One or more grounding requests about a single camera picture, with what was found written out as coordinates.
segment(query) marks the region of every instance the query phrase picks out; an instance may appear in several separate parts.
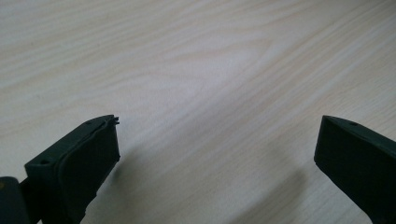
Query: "light wood surface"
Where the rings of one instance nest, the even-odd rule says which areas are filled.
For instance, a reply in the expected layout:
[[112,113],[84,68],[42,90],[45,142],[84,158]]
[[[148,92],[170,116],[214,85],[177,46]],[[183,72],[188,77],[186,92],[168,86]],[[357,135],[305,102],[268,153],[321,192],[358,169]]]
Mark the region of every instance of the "light wood surface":
[[84,224],[371,223],[313,155],[396,139],[395,1],[0,1],[0,52],[0,175],[120,117]]

